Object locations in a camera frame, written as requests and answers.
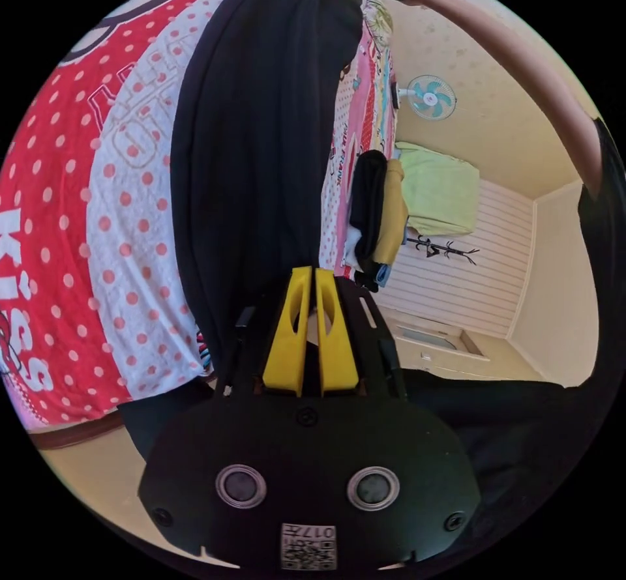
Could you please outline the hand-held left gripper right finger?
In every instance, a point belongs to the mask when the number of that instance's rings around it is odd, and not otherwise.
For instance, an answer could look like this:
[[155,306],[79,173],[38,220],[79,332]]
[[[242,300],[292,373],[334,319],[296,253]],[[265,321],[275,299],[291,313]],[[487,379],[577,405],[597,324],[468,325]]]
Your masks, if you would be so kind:
[[352,392],[359,374],[333,272],[317,268],[315,287],[321,393]]

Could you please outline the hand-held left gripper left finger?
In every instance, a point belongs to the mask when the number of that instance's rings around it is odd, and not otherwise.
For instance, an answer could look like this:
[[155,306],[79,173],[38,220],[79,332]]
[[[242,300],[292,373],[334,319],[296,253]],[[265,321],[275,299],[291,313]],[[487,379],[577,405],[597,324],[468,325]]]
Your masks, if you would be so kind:
[[312,267],[292,270],[263,371],[270,391],[302,395]]

